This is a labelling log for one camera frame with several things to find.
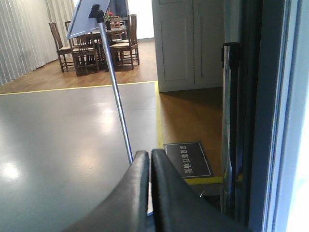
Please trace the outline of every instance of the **cabinet door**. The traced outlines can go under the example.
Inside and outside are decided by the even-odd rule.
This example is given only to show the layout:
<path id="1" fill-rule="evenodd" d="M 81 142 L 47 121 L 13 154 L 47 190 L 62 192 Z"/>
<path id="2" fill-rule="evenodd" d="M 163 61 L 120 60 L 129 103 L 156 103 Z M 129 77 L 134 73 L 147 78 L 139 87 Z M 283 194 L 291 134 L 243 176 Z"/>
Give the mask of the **cabinet door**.
<path id="1" fill-rule="evenodd" d="M 193 2 L 152 0 L 160 91 L 194 86 Z"/>
<path id="2" fill-rule="evenodd" d="M 221 48 L 224 43 L 223 0 L 194 0 L 195 84 L 222 86 Z"/>

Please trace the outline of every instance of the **door frame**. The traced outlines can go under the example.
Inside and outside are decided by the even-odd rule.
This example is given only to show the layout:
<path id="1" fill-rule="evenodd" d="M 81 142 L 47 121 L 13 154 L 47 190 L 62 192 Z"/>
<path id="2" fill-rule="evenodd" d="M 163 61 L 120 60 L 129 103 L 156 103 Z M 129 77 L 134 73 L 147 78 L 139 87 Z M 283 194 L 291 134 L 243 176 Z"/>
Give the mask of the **door frame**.
<path id="1" fill-rule="evenodd" d="M 264 0 L 249 228 L 287 228 L 308 93 L 306 0 Z"/>

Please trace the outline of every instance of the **flower vase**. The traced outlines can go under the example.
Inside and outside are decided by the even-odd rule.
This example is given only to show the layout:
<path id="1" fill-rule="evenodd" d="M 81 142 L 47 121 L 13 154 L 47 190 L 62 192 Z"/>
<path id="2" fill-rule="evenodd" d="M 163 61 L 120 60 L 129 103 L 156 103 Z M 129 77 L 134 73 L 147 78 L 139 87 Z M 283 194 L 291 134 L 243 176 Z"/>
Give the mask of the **flower vase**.
<path id="1" fill-rule="evenodd" d="M 106 21 L 105 24 L 106 24 L 106 29 L 107 29 L 107 30 L 112 29 L 112 28 L 111 28 L 111 22 L 110 22 L 110 20 Z"/>

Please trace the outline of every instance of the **sign board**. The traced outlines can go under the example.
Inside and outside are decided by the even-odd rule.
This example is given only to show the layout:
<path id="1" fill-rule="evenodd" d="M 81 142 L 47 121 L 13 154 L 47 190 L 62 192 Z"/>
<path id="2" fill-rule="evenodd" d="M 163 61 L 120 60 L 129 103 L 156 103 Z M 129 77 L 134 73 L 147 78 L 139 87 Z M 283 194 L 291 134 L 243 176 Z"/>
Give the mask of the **sign board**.
<path id="1" fill-rule="evenodd" d="M 165 152 L 183 178 L 211 177 L 206 154 L 199 142 L 165 144 Z"/>
<path id="2" fill-rule="evenodd" d="M 98 30 L 96 19 L 88 18 L 94 4 L 100 4 L 100 9 L 106 12 L 110 0 L 79 0 L 68 29 L 67 39 Z"/>

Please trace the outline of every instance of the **dining table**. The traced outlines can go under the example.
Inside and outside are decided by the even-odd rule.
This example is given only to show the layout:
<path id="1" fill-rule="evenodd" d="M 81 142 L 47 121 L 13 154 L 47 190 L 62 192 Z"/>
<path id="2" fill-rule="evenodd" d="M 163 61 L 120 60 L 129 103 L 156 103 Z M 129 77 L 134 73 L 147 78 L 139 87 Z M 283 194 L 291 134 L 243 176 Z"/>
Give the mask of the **dining table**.
<path id="1" fill-rule="evenodd" d="M 113 41 L 113 37 L 112 36 L 115 35 L 115 34 L 121 34 L 123 32 L 126 32 L 126 26 L 122 25 L 122 26 L 120 26 L 118 28 L 112 28 L 110 30 L 105 29 L 105 31 L 106 31 L 107 38 L 109 40 L 109 45 L 113 45 L 116 42 Z M 96 41 L 97 44 L 98 44 L 97 50 L 98 50 L 99 62 L 100 62 L 100 64 L 103 64 L 104 60 L 105 60 L 105 55 L 104 55 L 104 51 L 103 51 L 102 46 L 100 46 L 100 44 L 101 44 L 100 41 L 102 40 L 101 39 L 101 33 L 100 33 L 99 30 L 95 30 L 95 31 L 92 32 L 92 34 L 93 34 L 93 37 L 94 37 L 93 38 L 94 41 Z"/>

